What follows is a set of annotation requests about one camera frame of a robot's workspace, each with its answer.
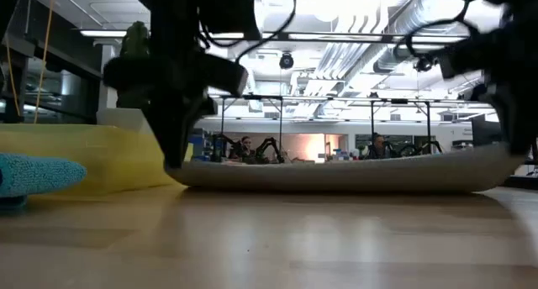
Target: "dome camera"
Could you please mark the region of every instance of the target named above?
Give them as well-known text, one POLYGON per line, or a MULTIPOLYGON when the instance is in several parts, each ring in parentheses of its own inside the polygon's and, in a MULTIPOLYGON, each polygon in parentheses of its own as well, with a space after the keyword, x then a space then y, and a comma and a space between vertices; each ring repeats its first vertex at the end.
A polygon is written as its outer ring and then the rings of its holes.
POLYGON ((289 70, 293 67, 292 53, 283 53, 280 58, 280 68, 283 70, 289 70))

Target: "ceiling duct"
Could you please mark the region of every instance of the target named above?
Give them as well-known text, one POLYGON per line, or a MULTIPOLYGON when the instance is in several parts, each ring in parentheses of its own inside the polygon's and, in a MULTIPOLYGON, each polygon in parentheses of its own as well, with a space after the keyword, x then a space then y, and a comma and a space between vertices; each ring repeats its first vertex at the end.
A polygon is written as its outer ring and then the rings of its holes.
MULTIPOLYGON (((463 2, 460 0, 413 0, 402 14, 388 26, 384 33, 387 34, 407 34, 421 25, 427 24, 438 18, 452 18, 460 12, 463 2)), ((443 34, 454 29, 457 24, 448 24, 434 28, 427 28, 419 34, 443 34)), ((403 58, 395 58, 393 46, 370 45, 356 60, 355 65, 345 76, 345 80, 350 82, 355 76, 363 72, 364 68, 373 60, 374 71, 386 74, 393 71, 399 63, 409 58, 409 53, 402 54, 403 58)))

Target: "wooden table surface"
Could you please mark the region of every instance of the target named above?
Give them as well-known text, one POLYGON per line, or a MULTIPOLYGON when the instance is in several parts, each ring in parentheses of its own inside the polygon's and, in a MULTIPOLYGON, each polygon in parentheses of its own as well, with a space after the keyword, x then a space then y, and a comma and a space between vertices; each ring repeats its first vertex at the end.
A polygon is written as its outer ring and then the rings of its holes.
POLYGON ((43 196, 0 216, 0 288, 538 288, 538 193, 43 196))

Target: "teal fabric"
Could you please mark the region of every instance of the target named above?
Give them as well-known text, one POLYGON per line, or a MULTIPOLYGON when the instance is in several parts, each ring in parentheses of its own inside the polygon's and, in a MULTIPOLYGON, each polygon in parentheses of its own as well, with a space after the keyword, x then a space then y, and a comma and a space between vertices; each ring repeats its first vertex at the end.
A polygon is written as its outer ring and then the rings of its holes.
POLYGON ((86 168, 64 159, 0 154, 0 197, 57 192, 82 181, 86 168))

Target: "yellow foam block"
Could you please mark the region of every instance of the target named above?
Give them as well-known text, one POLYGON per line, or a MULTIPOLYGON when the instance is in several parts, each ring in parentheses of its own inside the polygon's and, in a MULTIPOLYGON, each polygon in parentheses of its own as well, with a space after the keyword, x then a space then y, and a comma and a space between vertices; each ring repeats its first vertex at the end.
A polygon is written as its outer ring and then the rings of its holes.
MULTIPOLYGON (((187 158, 192 156, 189 145, 187 158)), ((176 184, 152 134, 85 124, 2 124, 0 152, 73 160, 86 179, 63 193, 94 195, 176 184)))

